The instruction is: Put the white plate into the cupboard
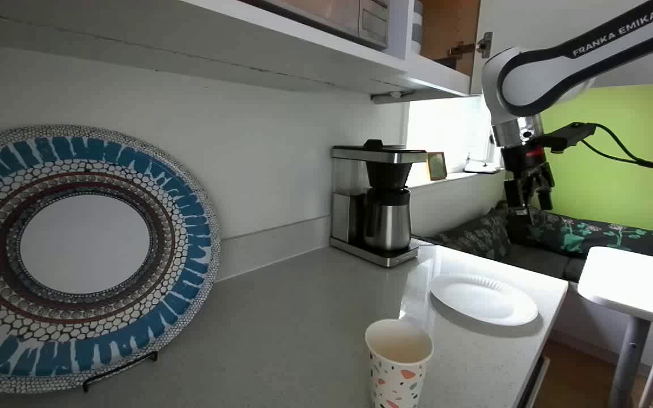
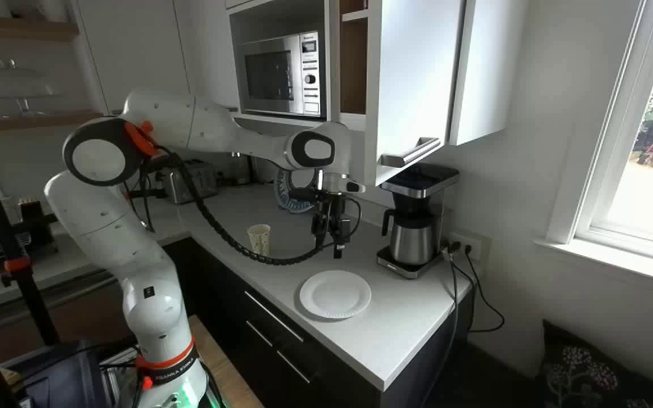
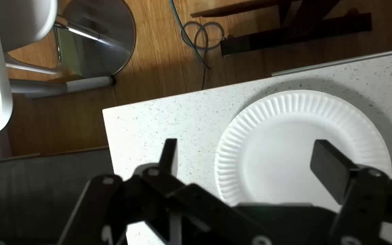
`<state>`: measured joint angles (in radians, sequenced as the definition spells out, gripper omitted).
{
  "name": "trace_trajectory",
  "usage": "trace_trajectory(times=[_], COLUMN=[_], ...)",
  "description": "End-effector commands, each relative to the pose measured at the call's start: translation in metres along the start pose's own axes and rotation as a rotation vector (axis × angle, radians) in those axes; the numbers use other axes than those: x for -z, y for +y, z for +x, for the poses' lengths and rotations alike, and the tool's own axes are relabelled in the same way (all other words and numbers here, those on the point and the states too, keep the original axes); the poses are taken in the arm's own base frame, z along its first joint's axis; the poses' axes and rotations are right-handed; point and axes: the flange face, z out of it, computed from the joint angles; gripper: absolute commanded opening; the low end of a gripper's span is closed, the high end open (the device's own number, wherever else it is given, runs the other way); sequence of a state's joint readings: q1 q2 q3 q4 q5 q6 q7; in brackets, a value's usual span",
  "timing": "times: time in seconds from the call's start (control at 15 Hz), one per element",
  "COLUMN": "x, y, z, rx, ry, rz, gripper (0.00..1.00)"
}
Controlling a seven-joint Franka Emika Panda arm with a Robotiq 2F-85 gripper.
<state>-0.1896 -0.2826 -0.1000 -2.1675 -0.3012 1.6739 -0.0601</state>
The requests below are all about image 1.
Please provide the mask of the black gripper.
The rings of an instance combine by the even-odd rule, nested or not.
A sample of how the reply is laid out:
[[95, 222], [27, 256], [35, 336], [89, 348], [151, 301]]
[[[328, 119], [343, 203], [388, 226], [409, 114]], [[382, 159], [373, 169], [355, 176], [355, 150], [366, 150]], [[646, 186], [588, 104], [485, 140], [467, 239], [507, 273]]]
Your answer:
[[553, 174], [542, 148], [507, 148], [503, 162], [510, 178], [503, 183], [510, 206], [527, 206], [537, 199], [542, 208], [552, 208]]

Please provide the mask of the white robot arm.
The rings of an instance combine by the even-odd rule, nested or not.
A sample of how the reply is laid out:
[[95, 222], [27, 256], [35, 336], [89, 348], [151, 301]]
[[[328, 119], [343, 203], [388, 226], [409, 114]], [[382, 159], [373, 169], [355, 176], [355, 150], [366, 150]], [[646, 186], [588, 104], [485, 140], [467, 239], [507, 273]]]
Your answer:
[[513, 208], [527, 208], [532, 197], [537, 197], [542, 208], [552, 208], [553, 174], [544, 150], [566, 152], [597, 131], [591, 121], [571, 121], [550, 133], [524, 133], [518, 119], [535, 119], [594, 76], [646, 53], [653, 53], [653, 0], [561, 44], [509, 48], [487, 58], [483, 99], [510, 174], [503, 187]]

